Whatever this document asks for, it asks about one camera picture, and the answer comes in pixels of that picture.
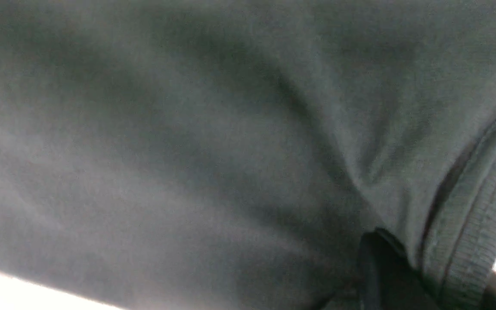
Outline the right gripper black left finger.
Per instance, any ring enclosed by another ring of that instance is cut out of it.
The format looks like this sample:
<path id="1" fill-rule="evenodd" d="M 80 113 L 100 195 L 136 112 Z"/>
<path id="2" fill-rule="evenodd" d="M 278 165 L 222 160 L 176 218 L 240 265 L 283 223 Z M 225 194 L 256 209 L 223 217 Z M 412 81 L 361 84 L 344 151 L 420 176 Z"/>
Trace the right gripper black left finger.
<path id="1" fill-rule="evenodd" d="M 362 310 L 438 310 L 386 231 L 366 232 L 358 250 Z"/>

